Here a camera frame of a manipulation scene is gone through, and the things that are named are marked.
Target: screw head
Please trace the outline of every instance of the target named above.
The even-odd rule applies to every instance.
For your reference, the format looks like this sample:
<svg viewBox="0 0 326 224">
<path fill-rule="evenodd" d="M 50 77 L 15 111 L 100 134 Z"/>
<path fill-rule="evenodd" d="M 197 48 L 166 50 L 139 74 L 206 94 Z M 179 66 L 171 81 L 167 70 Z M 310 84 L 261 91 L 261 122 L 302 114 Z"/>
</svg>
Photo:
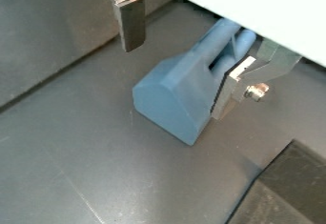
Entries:
<svg viewBox="0 0 326 224">
<path fill-rule="evenodd" d="M 270 87 L 265 83 L 258 83 L 247 88 L 245 96 L 251 97 L 257 102 L 259 102 L 261 98 L 269 92 L 269 89 Z"/>
</svg>

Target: gray surface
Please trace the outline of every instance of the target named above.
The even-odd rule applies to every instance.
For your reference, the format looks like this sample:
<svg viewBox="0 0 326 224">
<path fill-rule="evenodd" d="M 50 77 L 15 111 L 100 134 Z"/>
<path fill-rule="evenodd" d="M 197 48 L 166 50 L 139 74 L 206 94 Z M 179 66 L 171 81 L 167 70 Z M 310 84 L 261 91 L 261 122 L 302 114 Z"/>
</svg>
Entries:
<svg viewBox="0 0 326 224">
<path fill-rule="evenodd" d="M 141 49 L 125 53 L 115 40 L 2 113 L 2 223 L 225 223 L 293 137 L 326 155 L 326 76 L 305 64 L 272 83 L 265 102 L 211 120 L 194 147 L 135 112 L 133 86 L 214 22 L 174 4 Z"/>
<path fill-rule="evenodd" d="M 170 0 L 146 0 L 147 13 Z M 0 0 L 0 107 L 119 33 L 110 0 Z"/>
</svg>

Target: blue plastic block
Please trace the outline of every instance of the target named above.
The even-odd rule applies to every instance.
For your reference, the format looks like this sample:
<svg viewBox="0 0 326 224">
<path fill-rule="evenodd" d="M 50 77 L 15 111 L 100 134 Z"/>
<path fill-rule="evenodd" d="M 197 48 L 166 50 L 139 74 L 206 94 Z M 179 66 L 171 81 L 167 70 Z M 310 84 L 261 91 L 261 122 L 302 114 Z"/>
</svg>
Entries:
<svg viewBox="0 0 326 224">
<path fill-rule="evenodd" d="M 138 112 L 189 145 L 209 122 L 225 72 L 257 38 L 243 31 L 234 39 L 239 29 L 231 20 L 221 19 L 194 48 L 163 60 L 133 90 Z"/>
</svg>

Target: gray countertop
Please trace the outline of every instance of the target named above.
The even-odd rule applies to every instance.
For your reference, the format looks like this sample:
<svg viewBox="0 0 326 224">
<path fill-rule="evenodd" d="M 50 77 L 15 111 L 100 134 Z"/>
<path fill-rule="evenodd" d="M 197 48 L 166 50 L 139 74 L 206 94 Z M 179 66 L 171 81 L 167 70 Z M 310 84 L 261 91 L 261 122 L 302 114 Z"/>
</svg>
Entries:
<svg viewBox="0 0 326 224">
<path fill-rule="evenodd" d="M 194 147 L 135 112 L 133 86 L 214 22 L 174 3 L 141 49 L 115 39 L 0 114 L 2 223 L 225 223 L 292 138 L 326 155 L 326 76 L 312 64 L 211 120 Z"/>
</svg>

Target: blue rubber piece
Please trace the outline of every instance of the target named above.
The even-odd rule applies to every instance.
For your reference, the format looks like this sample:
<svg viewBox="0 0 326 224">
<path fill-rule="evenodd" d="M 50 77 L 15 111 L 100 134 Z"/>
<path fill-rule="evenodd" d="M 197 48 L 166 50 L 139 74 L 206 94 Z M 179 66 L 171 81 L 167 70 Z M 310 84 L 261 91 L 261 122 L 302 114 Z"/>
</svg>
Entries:
<svg viewBox="0 0 326 224">
<path fill-rule="evenodd" d="M 133 89 L 138 112 L 189 145 L 194 145 L 210 119 L 221 85 L 214 76 L 225 75 L 257 38 L 251 31 L 243 31 L 233 42 L 239 29 L 231 20 L 221 19 L 194 48 L 163 60 Z"/>
</svg>

